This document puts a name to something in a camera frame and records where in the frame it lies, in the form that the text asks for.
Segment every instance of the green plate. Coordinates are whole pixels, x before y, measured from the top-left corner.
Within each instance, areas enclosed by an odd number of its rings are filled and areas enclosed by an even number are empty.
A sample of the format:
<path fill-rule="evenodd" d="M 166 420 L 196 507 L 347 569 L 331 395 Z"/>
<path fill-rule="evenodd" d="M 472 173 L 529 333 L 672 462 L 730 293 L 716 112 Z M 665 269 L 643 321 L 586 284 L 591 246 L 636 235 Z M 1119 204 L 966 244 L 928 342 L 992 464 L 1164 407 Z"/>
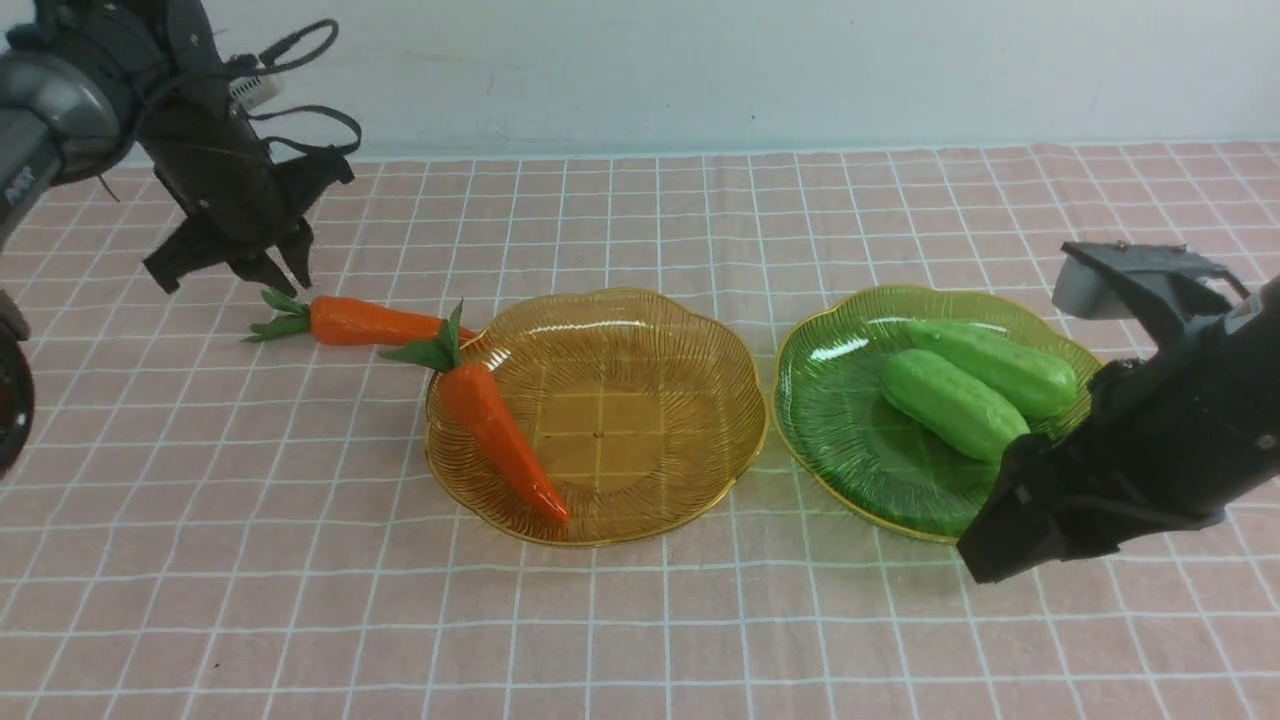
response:
<path fill-rule="evenodd" d="M 890 406 L 884 360 L 911 347 L 901 323 L 982 323 L 1069 361 L 1080 398 L 1033 432 L 1061 437 L 1089 413 L 1085 384 L 1102 366 L 1030 310 L 980 292 L 881 286 L 799 324 L 778 354 L 774 421 L 791 455 L 851 510 L 902 534 L 954 543 L 991 493 L 998 468 L 970 460 Z"/>

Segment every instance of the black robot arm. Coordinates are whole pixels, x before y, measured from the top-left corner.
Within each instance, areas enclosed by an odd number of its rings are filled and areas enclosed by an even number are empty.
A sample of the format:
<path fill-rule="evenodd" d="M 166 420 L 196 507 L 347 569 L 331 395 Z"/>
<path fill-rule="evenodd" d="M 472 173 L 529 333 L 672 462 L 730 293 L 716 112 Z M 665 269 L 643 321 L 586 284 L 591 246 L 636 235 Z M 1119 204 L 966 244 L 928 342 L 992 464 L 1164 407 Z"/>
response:
<path fill-rule="evenodd" d="M 1053 304 L 1135 318 L 1149 360 L 1108 363 L 1089 416 L 1056 442 L 1024 436 L 959 541 L 982 583 L 1050 560 L 1117 552 L 1140 536 L 1220 523 L 1280 473 L 1280 278 L 1256 293 L 1184 247 L 1066 243 Z M 1226 282 L 1238 304 L 1207 287 Z"/>
<path fill-rule="evenodd" d="M 288 296 L 297 290 L 268 255 L 275 250 L 311 286 L 305 214 L 335 182 L 353 179 L 347 155 L 360 126 L 307 105 L 253 117 L 232 83 L 284 73 L 328 50 L 338 23 L 321 20 L 259 55 L 224 60 L 200 0 L 37 0 L 31 23 L 9 28 L 0 54 L 0 249 L 41 195 L 100 177 L 141 146 L 186 219 L 143 260 L 169 293 L 225 263 L 238 277 Z M 320 42 L 296 59 L 294 46 Z M 312 146 L 260 138 L 252 120 L 308 111 L 347 126 L 355 141 Z M 271 156 L 273 145 L 298 155 Z M 19 342 L 29 331 L 0 293 L 0 477 L 31 430 L 35 391 Z"/>

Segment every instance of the white wall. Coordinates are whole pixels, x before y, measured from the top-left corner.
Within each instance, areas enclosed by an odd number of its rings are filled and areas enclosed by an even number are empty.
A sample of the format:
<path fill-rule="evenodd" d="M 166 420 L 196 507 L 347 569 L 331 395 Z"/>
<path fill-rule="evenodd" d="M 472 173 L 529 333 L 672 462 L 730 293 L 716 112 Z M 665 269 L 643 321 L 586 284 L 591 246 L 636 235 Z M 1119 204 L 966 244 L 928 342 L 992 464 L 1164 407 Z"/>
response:
<path fill-rule="evenodd" d="M 366 155 L 1280 137 L 1275 0 L 205 1 L 224 55 L 338 19 L 270 108 Z"/>

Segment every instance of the plastic vegetable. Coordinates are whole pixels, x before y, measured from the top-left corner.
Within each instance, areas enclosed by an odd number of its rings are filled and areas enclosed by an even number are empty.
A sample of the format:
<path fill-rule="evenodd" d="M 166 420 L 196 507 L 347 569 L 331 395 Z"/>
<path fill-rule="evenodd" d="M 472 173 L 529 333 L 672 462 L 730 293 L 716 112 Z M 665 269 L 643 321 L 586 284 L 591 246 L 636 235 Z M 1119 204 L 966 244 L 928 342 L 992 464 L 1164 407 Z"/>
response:
<path fill-rule="evenodd" d="M 434 315 L 394 310 L 355 297 L 323 295 L 306 305 L 279 291 L 264 290 L 262 300 L 282 315 L 270 323 L 250 325 L 253 334 L 244 338 L 247 342 L 311 333 L 323 345 L 403 346 L 439 336 L 443 323 Z M 475 333 L 458 328 L 458 337 L 466 341 Z"/>
<path fill-rule="evenodd" d="M 970 323 L 915 320 L 906 324 L 906 334 L 915 347 L 937 352 L 1028 418 L 1048 418 L 1075 405 L 1075 370 L 1061 357 Z"/>
<path fill-rule="evenodd" d="M 884 365 L 884 400 L 961 455 L 1000 465 L 1027 420 L 1002 395 L 928 350 L 904 350 Z"/>
<path fill-rule="evenodd" d="M 516 425 L 493 373 L 481 363 L 463 363 L 456 329 L 461 316 L 460 302 L 434 340 L 410 342 L 383 356 L 440 373 L 436 380 L 440 402 L 476 441 L 498 474 L 540 515 L 559 524 L 568 523 L 568 507 L 529 438 Z"/>

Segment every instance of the pink tablecloth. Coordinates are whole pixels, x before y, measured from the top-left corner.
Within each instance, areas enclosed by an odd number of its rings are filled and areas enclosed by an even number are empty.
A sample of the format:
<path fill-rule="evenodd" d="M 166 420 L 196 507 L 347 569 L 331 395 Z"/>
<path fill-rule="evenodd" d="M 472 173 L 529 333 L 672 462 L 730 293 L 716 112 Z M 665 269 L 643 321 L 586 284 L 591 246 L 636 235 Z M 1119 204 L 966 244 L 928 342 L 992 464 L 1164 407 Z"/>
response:
<path fill-rule="evenodd" d="M 316 211 L 317 290 L 483 325 L 605 286 L 716 313 L 759 355 L 874 283 L 1060 319 L 1066 240 L 1185 242 L 1280 273 L 1280 145 L 384 163 Z M 146 172 L 56 191 L 0 259 L 35 325 L 36 437 L 0 489 L 0 717 L 1125 719 L 1280 707 L 1280 488 L 1219 528 L 977 587 L 873 530 L 774 438 L 712 512 L 598 551 L 448 500 L 422 373 L 308 338 L 225 272 L 141 266 Z"/>

